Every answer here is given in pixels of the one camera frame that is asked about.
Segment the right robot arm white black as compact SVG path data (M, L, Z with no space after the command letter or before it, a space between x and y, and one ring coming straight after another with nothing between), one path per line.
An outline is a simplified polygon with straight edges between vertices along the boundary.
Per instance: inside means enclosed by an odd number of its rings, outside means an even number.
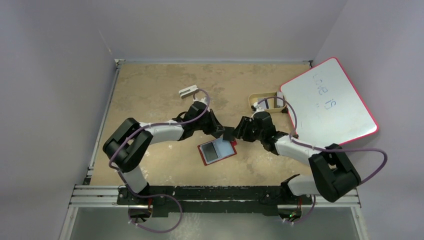
M310 167L311 175L295 174L281 183L280 196L288 204L294 203L302 195L319 195L334 203L362 182L338 144L333 143L322 150L296 144L288 133L276 129L271 115L266 111L242 117L232 134L246 142L260 141L266 151Z

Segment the red card holder wallet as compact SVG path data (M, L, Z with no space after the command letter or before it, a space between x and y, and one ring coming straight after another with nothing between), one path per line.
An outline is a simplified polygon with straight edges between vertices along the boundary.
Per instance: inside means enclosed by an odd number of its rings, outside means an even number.
M218 155L218 159L213 160L213 161L205 161L204 155L203 155L203 151L202 151L202 145L204 144L208 144L208 143L213 143L214 148L217 152ZM227 159L229 157L232 157L234 155L237 154L236 148L235 146L237 145L237 142L234 141L224 141L223 137L202 143L200 145L197 146L197 149L199 151L200 157L202 159L202 162L205 166L214 164L216 162L219 162L221 160Z

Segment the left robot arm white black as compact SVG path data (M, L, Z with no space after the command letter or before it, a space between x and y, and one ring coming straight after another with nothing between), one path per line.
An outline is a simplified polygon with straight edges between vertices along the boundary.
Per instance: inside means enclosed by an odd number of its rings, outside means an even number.
M219 138L224 126L209 106L196 100L187 111L166 122L142 123L127 118L107 139L102 151L109 159L109 166L116 170L130 190L129 197L138 205L149 199L149 183L139 164L149 146L169 141L182 141L202 131Z

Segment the black credit card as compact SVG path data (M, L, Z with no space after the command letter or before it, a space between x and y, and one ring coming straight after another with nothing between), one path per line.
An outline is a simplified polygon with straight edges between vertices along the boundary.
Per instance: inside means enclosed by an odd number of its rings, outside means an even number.
M201 149L206 162L211 162L218 159L217 151L215 150L214 144L212 142L203 144Z
M225 126L222 139L224 141L233 142L235 140L234 130L235 130L234 127Z

